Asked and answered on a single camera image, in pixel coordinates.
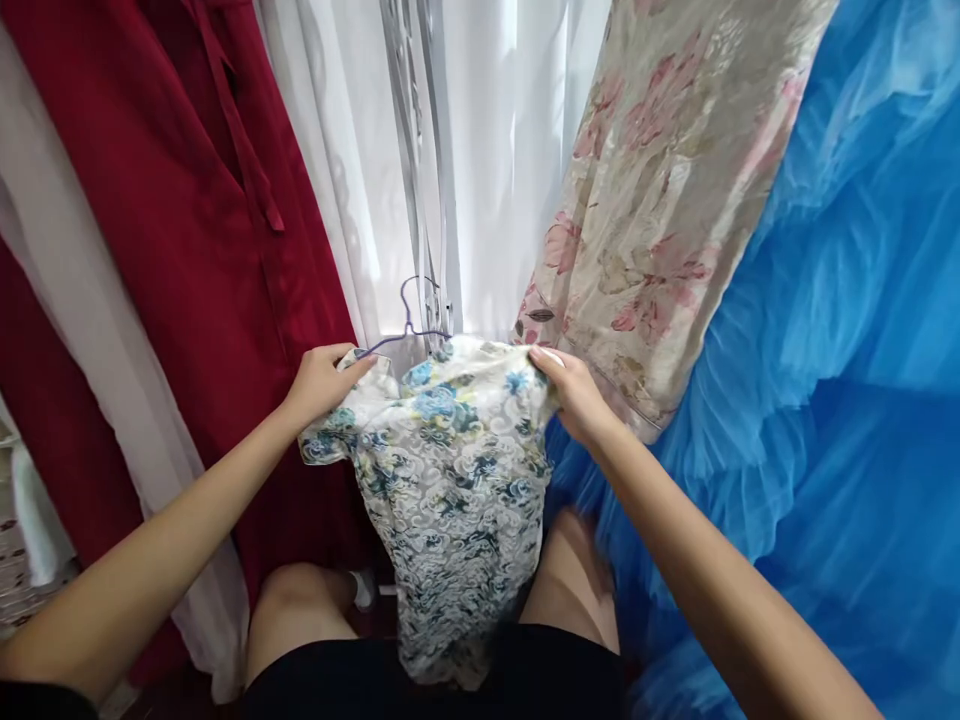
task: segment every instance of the blue tulle dress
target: blue tulle dress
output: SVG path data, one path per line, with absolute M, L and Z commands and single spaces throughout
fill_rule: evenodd
M 599 469 L 547 442 L 548 513 L 599 518 L 635 717 L 739 716 Z M 960 2 L 841 0 L 654 451 L 883 713 L 960 717 Z

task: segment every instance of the white sock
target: white sock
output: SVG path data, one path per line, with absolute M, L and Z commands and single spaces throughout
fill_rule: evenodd
M 373 581 L 373 571 L 364 570 L 362 572 L 349 571 L 353 579 L 357 581 L 357 596 L 353 599 L 353 604 L 357 606 L 360 612 L 367 612 L 373 607 L 373 601 L 377 597 L 377 586 Z

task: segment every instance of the clothes hanger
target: clothes hanger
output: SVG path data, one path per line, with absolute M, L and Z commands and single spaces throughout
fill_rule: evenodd
M 403 300 L 403 307 L 407 311 L 407 322 L 403 326 L 403 335 L 393 335 L 391 337 L 384 338 L 369 350 L 364 350 L 363 352 L 359 353 L 357 355 L 357 360 L 362 360 L 367 355 L 374 353 L 377 350 L 377 348 L 382 347 L 383 345 L 396 342 L 397 340 L 403 340 L 404 338 L 410 337 L 410 336 L 423 337 L 424 335 L 439 335 L 444 340 L 450 339 L 449 335 L 447 335 L 444 332 L 440 332 L 439 330 L 422 330 L 418 332 L 413 329 L 413 317 L 412 317 L 412 313 L 410 312 L 410 304 L 407 302 L 407 297 L 406 295 L 403 294 L 403 291 L 406 289 L 408 282 L 410 282 L 411 280 L 416 280 L 418 277 L 419 277 L 418 275 L 412 275 L 411 277 L 408 277 L 406 280 L 404 280 L 403 284 L 400 286 L 400 299 Z M 425 277 L 424 280 L 426 280 L 428 283 L 433 285 L 435 288 L 437 289 L 440 288 L 440 286 L 437 285 L 437 283 L 435 283 L 430 278 Z

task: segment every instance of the red dress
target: red dress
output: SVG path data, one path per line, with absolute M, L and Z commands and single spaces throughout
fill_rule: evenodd
M 354 338 L 253 7 L 30 0 L 0 14 L 209 467 L 280 403 L 305 350 Z M 372 537 L 352 469 L 291 448 L 235 530 L 251 604 L 277 566 L 358 567 Z

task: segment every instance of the hand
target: hand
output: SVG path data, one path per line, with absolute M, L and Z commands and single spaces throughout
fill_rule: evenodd
M 530 348 L 530 360 L 553 381 L 560 395 L 560 422 L 581 445 L 591 446 L 605 429 L 622 425 L 590 376 L 587 364 L 573 355 L 551 349 L 563 365 L 537 346 Z
M 376 356 L 368 355 L 338 372 L 337 362 L 353 348 L 351 343 L 340 343 L 314 348 L 303 354 L 297 377 L 280 406 L 280 411 L 298 428 L 298 433 L 343 402 L 350 388 L 376 364 Z

